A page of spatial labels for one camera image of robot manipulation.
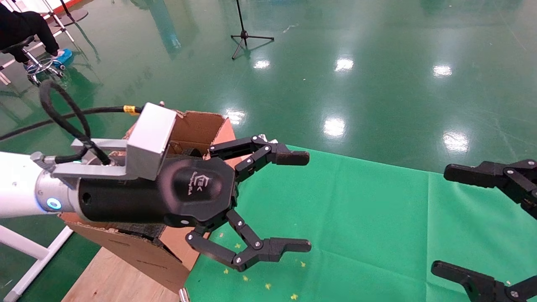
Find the glossy floor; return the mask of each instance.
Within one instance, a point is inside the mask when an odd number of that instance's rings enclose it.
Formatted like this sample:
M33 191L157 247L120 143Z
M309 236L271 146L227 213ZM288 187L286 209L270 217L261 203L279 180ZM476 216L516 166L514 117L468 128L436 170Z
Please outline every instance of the glossy floor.
M414 169L537 157L537 2L241 3L249 34L275 41L249 39L250 50L235 61L237 44L229 35L240 33L240 23L233 0L88 3L83 32L68 28L79 49L59 37L75 52L63 83L83 108L165 101L175 109L226 114L237 137L266 133L291 145ZM0 133L46 119L21 68L5 73L13 85L0 87ZM108 114L89 121L94 137L119 138L134 118ZM70 141L47 126L0 142L0 149L68 153ZM61 224L54 218L0 223L42 241ZM51 231L43 231L48 226ZM83 267L96 247L71 241L47 269L55 287L40 277L30 294L60 296L74 282L64 272ZM2 267L11 257L0 249L0 286L24 272Z

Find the black cable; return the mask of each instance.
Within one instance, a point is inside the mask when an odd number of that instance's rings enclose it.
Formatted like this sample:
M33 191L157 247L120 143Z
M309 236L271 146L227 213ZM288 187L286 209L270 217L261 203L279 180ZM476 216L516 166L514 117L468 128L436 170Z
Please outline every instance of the black cable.
M52 100L50 98L51 89L56 90L67 102L69 107L71 107L76 117L80 120L85 133L80 132L75 126L69 123L54 109L54 106L52 105ZM110 158L108 158L108 155L106 155L106 153L104 153L99 147L97 147L97 145L93 141L91 141L90 126L88 124L88 120L86 120L86 117L82 113L82 110L80 110L75 101L73 101L71 96L69 96L69 94L60 85L50 80L44 81L39 88L39 98L41 100L41 106L48 114L48 116L50 116L50 118L55 121L60 127L65 129L84 145L84 148L75 155L57 156L55 159L56 163L65 163L81 160L82 156L84 156L88 152L88 150L91 150L92 153L94 153L95 156L99 158L103 165L109 165L111 163Z
M123 106L114 106L114 107L95 107L95 108L91 108L91 109L82 110L82 114L84 114L85 116L87 116L88 114L106 113L106 112L125 112L125 109L124 109ZM135 112L136 113L141 113L142 108L135 107ZM62 115L62 117L66 118L66 119L69 119L69 118L72 118L72 117L75 117L75 116L76 115L74 113L69 113L69 114ZM33 125L29 125L29 126L26 126L26 127L23 127L23 128L19 128L17 130L13 130L13 131L11 131L9 133L6 133L6 134L0 136L0 141L10 139L10 138L12 138L12 137L14 137L16 135L19 135L19 134L22 134L22 133L37 129L39 127L50 125L50 124L54 124L54 121L51 120L51 119L40 121L39 123L35 123Z

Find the green cloth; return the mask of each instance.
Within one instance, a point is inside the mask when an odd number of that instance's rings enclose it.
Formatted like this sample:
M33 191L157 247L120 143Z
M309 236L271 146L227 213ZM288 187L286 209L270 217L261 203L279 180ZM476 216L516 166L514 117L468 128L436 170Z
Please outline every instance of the green cloth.
M186 282L193 302L469 301L431 274L435 260L512 284L537 275L537 221L499 190L310 153L305 167L270 165L241 184L236 210L260 238L308 239L311 252L227 274L200 256ZM245 246L227 224L211 240Z

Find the yellow cable label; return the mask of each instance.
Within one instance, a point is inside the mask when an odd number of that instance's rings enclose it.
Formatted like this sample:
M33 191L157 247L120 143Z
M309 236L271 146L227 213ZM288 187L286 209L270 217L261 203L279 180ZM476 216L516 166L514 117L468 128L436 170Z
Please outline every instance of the yellow cable label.
M123 106L123 111L129 113L131 116L137 116L139 113L136 113L136 106Z

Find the wooden platform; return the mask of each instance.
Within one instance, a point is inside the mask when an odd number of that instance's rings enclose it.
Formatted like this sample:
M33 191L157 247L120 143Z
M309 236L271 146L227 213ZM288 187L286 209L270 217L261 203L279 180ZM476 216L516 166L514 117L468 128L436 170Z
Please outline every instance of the wooden platform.
M62 302L178 302L177 294L101 248Z

